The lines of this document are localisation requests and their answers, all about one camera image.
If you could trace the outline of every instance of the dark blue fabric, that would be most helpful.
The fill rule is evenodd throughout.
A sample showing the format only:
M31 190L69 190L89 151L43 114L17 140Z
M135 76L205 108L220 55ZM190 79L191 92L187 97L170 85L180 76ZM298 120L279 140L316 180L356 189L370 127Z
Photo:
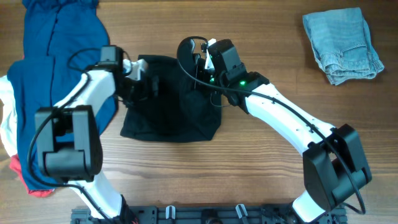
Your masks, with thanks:
M7 77L14 89L17 110L17 150L22 176L31 190L50 189L37 183L27 171L27 151L33 135L34 114L40 107L52 106L62 100L79 82L81 73L67 68L68 58L80 49L100 48L109 44L108 35L96 16L98 1L89 0L23 0L25 15L25 59L15 62ZM73 65L85 68L100 59L99 51L82 52L73 59ZM96 115L100 133L111 121L116 102L109 97ZM71 134L57 138L71 141ZM47 182L37 167L35 173Z

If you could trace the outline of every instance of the blue cloth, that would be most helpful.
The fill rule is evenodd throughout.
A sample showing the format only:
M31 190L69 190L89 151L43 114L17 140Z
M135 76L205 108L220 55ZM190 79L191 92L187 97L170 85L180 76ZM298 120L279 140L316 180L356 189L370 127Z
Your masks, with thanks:
M311 13L303 23L315 60L331 84L372 79L384 69L360 8Z
M8 71L14 89L17 111L17 150L22 176L31 190L50 189L37 183L27 170L27 151L35 133L34 114L62 100L75 87L81 73L67 68L68 58L80 49L100 48L109 44L108 35L96 16L98 1L23 0L25 15L25 59L15 62ZM73 59L73 66L85 68L100 59L98 51L87 51ZM116 102L109 97L96 115L102 133L116 112ZM72 141L67 134L57 141ZM47 182L37 165L36 146L32 158L37 176Z

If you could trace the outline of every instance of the clothing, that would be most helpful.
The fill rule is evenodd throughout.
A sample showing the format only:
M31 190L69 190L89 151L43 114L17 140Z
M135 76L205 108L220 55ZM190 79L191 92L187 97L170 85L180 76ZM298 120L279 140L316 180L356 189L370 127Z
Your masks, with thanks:
M17 150L22 176L31 190L51 189L36 182L28 173L27 151L35 133L34 115L40 107L62 100L75 87L81 73L67 68L68 58L86 48L100 48L109 43L108 35L96 16L98 1L89 0L23 0L25 15L25 59L15 62L8 71L14 89L17 112ZM99 51L77 55L72 65L84 69L100 59ZM98 114L96 124L102 133L116 111L109 97ZM72 141L73 135L57 137L58 142ZM32 152L33 170L46 182L37 165L36 146Z
M27 193L35 197L48 197L53 190L29 190L26 186L24 178L22 177L21 163L19 162L18 154L11 156L10 169L18 174L19 179L24 184Z
M7 154L11 157L17 154L17 111L15 109L14 89L7 75L0 78L0 100L2 121L0 125L1 141Z
M192 48L186 49L180 58L184 58L183 67L192 73ZM120 135L144 141L211 140L221 124L221 108L211 105L210 93L195 88L175 58L140 55L138 59L148 63L146 77L159 77L159 94L129 107ZM221 96L213 96L212 100L220 105Z
M383 71L360 8L311 13L303 23L315 60L331 84L372 79Z

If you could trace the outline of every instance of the red cloth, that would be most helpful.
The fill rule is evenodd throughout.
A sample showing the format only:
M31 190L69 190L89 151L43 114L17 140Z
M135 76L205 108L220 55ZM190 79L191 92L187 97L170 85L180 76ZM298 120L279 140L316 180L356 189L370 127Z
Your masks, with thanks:
M47 197L53 192L53 190L29 190L27 188L24 178L22 177L21 163L19 162L18 154L13 155L11 157L11 163L10 163L9 167L11 170L13 170L14 172L16 172L18 174L19 179L24 184L26 191L29 195L32 195L35 197Z

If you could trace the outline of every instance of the table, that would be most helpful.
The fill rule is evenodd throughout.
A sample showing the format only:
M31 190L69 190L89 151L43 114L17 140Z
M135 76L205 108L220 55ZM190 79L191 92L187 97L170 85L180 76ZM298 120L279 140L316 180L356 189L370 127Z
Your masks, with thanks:
M0 74L23 55L25 9L0 4ZM373 80L332 86L315 63L302 16L361 7L386 69ZM248 71L266 76L288 99L337 127L361 136L373 181L361 189L368 214L349 223L398 223L398 2L397 1L102 1L98 17L112 44L129 52L174 57L190 35L231 39ZM126 109L101 136L103 170L129 205L164 207L288 203L304 191L302 159L271 127L239 108L223 109L209 142L142 142L119 135ZM33 198L0 149L0 223L69 223L84 206L69 189ZM349 202L358 206L355 197Z

